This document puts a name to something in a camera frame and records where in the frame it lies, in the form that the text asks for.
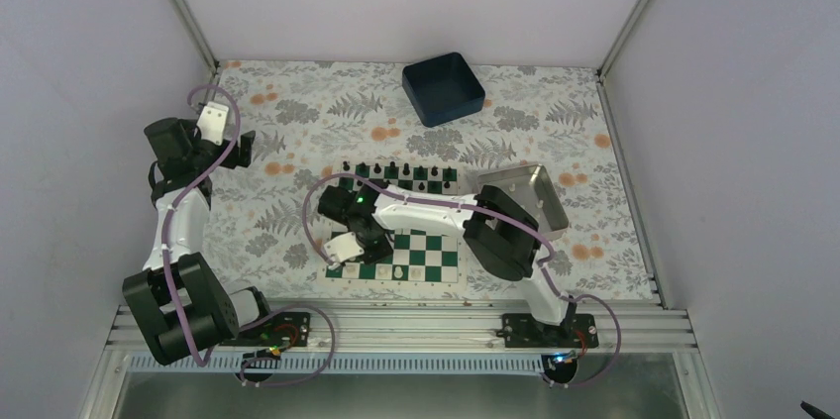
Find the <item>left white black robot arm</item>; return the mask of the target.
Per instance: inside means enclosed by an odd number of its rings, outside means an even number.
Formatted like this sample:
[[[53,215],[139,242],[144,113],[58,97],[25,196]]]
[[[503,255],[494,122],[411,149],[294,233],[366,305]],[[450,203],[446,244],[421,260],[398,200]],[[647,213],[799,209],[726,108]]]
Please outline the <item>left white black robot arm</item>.
[[[144,129],[157,157],[149,171],[157,231],[143,269],[124,279],[122,292],[150,353],[164,366],[239,334],[260,345],[275,331],[265,297],[252,286],[227,291],[201,254],[212,195],[207,169],[251,163],[254,133],[232,143],[224,138],[226,125],[226,115],[213,110]]]

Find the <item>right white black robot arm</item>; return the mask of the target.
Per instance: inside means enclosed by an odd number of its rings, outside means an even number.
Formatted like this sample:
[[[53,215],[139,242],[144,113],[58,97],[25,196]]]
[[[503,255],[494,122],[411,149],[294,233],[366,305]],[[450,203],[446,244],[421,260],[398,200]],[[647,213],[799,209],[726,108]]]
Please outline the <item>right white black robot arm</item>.
[[[540,234],[537,220],[498,187],[444,195],[379,180],[364,181],[357,190],[335,185],[324,189],[317,212],[344,229],[323,245],[331,268],[394,260],[400,231],[461,240],[486,273],[517,286],[544,344],[559,347],[575,332],[572,300],[545,269],[554,246]]]

